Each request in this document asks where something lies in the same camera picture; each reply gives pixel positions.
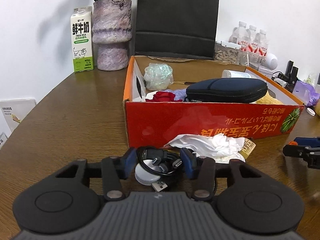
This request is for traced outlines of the navy blue zip pouch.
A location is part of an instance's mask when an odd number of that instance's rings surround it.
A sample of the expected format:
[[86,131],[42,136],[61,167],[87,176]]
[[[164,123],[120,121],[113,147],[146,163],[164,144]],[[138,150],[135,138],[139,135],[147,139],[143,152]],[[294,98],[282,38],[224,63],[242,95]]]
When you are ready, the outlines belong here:
[[267,83],[254,78],[203,80],[186,88],[186,99],[197,102],[252,103],[266,95]]

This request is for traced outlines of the yellow ceramic mug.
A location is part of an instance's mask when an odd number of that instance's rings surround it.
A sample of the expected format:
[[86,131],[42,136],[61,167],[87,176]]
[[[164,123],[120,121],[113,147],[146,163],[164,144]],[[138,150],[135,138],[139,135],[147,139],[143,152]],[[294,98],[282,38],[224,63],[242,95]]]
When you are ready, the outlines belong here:
[[314,107],[315,113],[320,116],[320,101],[317,102],[317,105]]

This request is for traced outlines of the red cardboard pumpkin box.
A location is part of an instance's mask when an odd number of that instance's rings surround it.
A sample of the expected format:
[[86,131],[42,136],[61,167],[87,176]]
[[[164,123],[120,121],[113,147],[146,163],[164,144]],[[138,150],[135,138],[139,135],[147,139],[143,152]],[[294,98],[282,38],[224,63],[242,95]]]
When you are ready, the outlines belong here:
[[[167,63],[173,69],[169,89],[187,88],[202,80],[221,77],[223,70],[251,74],[266,82],[279,105],[217,102],[146,102],[144,70],[150,63]],[[131,147],[162,147],[179,134],[261,139],[290,133],[303,111],[303,103],[258,71],[210,60],[171,60],[132,56],[123,97],[127,142]]]

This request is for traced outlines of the yellow white plush toy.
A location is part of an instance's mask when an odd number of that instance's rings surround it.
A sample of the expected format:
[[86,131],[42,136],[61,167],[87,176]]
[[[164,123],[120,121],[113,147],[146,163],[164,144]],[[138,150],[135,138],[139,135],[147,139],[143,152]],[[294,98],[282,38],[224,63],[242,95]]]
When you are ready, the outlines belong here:
[[280,100],[270,96],[269,92],[266,92],[266,94],[262,98],[258,99],[257,101],[254,101],[253,103],[260,105],[283,105],[283,103]]

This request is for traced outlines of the water bottle right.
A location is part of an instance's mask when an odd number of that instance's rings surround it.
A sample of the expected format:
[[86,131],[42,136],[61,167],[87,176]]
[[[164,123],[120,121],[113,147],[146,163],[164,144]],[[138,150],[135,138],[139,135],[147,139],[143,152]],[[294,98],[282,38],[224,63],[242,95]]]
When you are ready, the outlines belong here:
[[266,36],[267,32],[263,29],[260,29],[259,33],[256,35],[258,41],[258,54],[262,57],[265,57],[268,50],[268,40]]

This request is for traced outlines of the purple drawstring pouch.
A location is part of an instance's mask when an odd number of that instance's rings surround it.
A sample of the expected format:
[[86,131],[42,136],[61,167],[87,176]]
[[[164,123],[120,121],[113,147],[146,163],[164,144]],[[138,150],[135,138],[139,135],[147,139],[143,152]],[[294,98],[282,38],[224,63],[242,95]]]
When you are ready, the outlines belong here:
[[165,92],[175,94],[175,98],[174,98],[175,101],[185,101],[185,98],[187,97],[186,89],[176,89],[176,90],[166,89]]

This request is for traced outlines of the water bottle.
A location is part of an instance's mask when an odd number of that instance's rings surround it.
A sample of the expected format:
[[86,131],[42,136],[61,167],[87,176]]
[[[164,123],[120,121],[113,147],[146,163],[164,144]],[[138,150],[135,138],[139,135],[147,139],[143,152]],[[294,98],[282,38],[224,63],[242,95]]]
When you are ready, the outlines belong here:
[[229,42],[240,45],[242,51],[248,51],[250,42],[246,26],[247,23],[239,21],[239,26],[233,31],[229,38]]
[[267,32],[263,29],[260,29],[259,33],[256,35],[258,41],[258,54],[262,57],[265,57],[268,50],[268,40],[266,36]]
[[247,29],[247,32],[249,35],[249,44],[248,44],[249,51],[252,53],[256,53],[258,50],[258,41],[256,39],[257,28],[253,25],[250,25],[249,28]]

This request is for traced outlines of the water bottle middle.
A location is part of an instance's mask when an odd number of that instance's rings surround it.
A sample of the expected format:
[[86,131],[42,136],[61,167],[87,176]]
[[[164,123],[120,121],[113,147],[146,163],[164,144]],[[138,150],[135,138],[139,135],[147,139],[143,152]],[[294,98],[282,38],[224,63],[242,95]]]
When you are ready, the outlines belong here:
[[249,44],[248,44],[249,51],[252,53],[256,53],[258,50],[258,41],[256,39],[257,28],[253,25],[250,25],[249,28],[247,29],[247,32],[249,35]]

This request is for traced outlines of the iridescent white rose ornament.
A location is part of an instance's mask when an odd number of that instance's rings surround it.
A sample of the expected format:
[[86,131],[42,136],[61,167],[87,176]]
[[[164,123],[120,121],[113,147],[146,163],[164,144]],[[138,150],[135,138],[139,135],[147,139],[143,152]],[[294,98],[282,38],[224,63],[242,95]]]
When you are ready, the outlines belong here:
[[166,90],[174,83],[173,69],[165,63],[150,63],[144,70],[148,90]]

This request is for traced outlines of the water bottle left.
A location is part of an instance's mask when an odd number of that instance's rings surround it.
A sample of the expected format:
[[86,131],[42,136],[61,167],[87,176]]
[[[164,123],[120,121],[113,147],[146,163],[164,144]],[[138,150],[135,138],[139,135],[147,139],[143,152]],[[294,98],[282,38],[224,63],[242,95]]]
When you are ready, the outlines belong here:
[[247,23],[239,21],[239,26],[233,31],[229,38],[229,42],[240,45],[242,51],[248,51],[250,42],[246,26]]

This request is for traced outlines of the white round speaker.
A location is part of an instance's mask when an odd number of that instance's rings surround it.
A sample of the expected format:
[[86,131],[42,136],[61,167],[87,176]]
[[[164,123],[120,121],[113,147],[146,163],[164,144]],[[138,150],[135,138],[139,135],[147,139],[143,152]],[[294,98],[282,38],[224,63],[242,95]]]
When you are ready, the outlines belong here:
[[275,70],[278,66],[278,58],[272,53],[267,53],[262,61],[262,66],[270,70]]

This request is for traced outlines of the white cotton swab jar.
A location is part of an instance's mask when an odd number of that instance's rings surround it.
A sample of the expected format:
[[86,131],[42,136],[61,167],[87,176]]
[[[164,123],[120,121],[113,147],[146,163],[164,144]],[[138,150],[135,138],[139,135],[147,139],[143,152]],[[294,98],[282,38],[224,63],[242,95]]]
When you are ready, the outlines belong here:
[[248,79],[255,79],[254,76],[251,74],[248,74],[246,72],[239,72],[239,71],[234,71],[234,70],[223,70],[222,78],[248,78]]

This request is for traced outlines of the red rose flower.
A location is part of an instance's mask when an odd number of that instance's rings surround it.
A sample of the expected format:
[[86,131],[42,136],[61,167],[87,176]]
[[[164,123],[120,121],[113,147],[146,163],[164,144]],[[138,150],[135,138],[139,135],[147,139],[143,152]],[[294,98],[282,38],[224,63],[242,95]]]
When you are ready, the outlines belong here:
[[176,95],[172,92],[156,91],[148,93],[145,97],[146,102],[182,102],[182,99],[176,100]]

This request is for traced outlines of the white round charger puck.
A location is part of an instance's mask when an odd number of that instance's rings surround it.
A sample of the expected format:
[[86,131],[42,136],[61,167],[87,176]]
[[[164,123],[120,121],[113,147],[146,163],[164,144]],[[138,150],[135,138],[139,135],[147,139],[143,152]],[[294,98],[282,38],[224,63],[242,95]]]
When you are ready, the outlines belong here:
[[[152,165],[152,160],[144,160],[144,164],[146,164],[149,168],[155,171],[160,171],[158,166]],[[145,186],[151,186],[152,183],[157,182],[161,177],[155,174],[152,174],[146,171],[140,164],[136,165],[135,168],[135,179],[140,184]]]

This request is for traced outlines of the white tissue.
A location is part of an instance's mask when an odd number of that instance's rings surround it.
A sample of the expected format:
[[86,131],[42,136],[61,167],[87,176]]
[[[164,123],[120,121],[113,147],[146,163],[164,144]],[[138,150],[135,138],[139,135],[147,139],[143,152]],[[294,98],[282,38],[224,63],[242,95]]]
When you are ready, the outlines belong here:
[[165,147],[187,148],[196,153],[197,157],[210,157],[216,163],[228,164],[231,159],[245,162],[240,154],[245,138],[227,137],[219,133],[213,137],[195,134],[180,134],[165,144]]

